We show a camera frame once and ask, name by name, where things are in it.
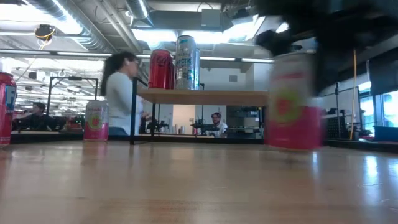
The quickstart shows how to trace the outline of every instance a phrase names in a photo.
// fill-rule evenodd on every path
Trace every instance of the dark hair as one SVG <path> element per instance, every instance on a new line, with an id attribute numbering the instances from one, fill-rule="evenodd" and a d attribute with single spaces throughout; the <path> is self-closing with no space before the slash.
<path id="1" fill-rule="evenodd" d="M 219 112 L 215 112 L 211 115 L 211 118 L 213 118 L 213 116 L 216 115 L 217 118 L 221 118 L 221 114 Z"/>
<path id="2" fill-rule="evenodd" d="M 127 51 L 112 54 L 105 60 L 101 81 L 101 91 L 99 93 L 101 96 L 106 95 L 106 82 L 108 81 L 109 76 L 111 76 L 115 71 L 123 67 L 125 58 L 130 62 L 137 60 L 137 56 L 135 54 Z"/>
<path id="3" fill-rule="evenodd" d="M 33 103 L 33 105 L 36 105 L 40 110 L 42 110 L 42 112 L 45 111 L 45 104 L 44 103 L 36 102 L 36 103 Z"/>

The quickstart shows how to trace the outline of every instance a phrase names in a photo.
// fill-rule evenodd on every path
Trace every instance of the woman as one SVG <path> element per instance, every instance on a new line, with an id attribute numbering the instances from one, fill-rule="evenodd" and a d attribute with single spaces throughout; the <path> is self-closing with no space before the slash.
<path id="1" fill-rule="evenodd" d="M 109 105 L 109 135 L 130 135 L 131 113 L 136 115 L 135 134 L 139 134 L 141 97 L 136 111 L 131 111 L 132 78 L 138 74 L 137 57 L 130 52 L 113 54 L 105 60 L 101 96 Z"/>

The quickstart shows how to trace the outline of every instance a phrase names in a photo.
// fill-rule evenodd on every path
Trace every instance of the soda can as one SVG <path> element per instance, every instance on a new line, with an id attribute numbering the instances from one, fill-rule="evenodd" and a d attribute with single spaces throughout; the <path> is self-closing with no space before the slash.
<path id="1" fill-rule="evenodd" d="M 282 149 L 314 150 L 322 143 L 321 98 L 315 96 L 313 54 L 275 58 L 270 75 L 268 144 Z"/>
<path id="2" fill-rule="evenodd" d="M 195 89 L 195 60 L 197 45 L 195 39 L 182 35 L 177 39 L 175 54 L 175 85 L 176 90 Z"/>
<path id="3" fill-rule="evenodd" d="M 0 72 L 0 148 L 10 144 L 17 85 L 11 74 Z"/>
<path id="4" fill-rule="evenodd" d="M 157 49 L 150 55 L 148 88 L 172 89 L 173 58 L 168 50 Z"/>
<path id="5" fill-rule="evenodd" d="M 86 105 L 84 140 L 106 141 L 109 135 L 109 106 L 106 101 L 90 100 Z"/>
<path id="6" fill-rule="evenodd" d="M 200 90 L 200 50 L 197 49 L 195 55 L 195 89 Z"/>

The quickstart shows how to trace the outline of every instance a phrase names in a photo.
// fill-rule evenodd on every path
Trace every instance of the wooden table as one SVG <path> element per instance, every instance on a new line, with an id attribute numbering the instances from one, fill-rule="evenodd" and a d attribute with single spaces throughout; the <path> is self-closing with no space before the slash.
<path id="1" fill-rule="evenodd" d="M 266 91 L 140 89 L 137 94 L 155 104 L 265 106 Z"/>
<path id="2" fill-rule="evenodd" d="M 2 153 L 1 224 L 398 220 L 394 154 L 116 141 L 15 144 Z"/>

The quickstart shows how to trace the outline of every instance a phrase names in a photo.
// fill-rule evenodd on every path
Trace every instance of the jeans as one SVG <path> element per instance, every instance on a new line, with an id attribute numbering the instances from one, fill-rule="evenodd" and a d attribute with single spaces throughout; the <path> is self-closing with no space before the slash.
<path id="1" fill-rule="evenodd" d="M 109 127 L 109 135 L 127 136 L 127 133 L 123 128 Z"/>

